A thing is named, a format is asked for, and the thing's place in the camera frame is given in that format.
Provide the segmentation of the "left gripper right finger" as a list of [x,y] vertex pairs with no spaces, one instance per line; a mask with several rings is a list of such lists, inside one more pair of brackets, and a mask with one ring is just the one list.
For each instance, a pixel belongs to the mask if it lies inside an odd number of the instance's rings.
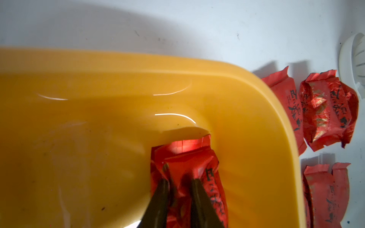
[[191,228],[224,228],[199,179],[192,179],[191,196]]

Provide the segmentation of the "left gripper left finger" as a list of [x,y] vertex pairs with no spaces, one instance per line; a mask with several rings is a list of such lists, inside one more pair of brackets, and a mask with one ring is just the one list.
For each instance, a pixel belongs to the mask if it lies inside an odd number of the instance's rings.
[[169,205],[169,183],[161,179],[137,226],[138,228],[165,228]]

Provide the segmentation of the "red tea bag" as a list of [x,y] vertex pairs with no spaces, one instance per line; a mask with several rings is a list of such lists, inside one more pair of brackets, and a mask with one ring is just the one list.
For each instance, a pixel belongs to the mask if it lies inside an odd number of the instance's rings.
[[313,151],[351,142],[358,117],[359,99],[354,89],[340,81],[336,70],[311,73],[299,88],[303,133]]
[[188,228],[191,225],[191,180],[199,179],[220,222],[228,227],[228,209],[219,175],[219,160],[211,148],[211,135],[200,139],[175,141],[152,147],[151,192],[166,179],[170,185],[171,202],[166,226]]
[[303,111],[295,81],[288,76],[288,67],[264,77],[262,80],[271,88],[286,111],[296,138],[298,154],[307,149],[303,132]]
[[350,187],[348,166],[337,162],[329,171],[328,164],[306,166],[303,190],[308,228],[340,228],[345,216]]

